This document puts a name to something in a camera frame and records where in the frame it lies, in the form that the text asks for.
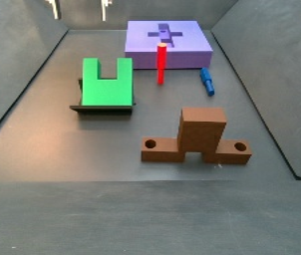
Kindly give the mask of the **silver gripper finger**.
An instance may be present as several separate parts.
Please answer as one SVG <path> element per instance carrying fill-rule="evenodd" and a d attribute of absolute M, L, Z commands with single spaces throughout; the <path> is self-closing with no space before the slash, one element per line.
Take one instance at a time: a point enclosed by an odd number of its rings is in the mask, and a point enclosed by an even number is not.
<path fill-rule="evenodd" d="M 61 19 L 61 11 L 59 11 L 59 0 L 46 0 L 47 3 L 52 7 L 54 17 L 56 20 Z"/>
<path fill-rule="evenodd" d="M 102 20 L 107 21 L 107 8 L 114 4 L 114 0 L 102 0 Z"/>

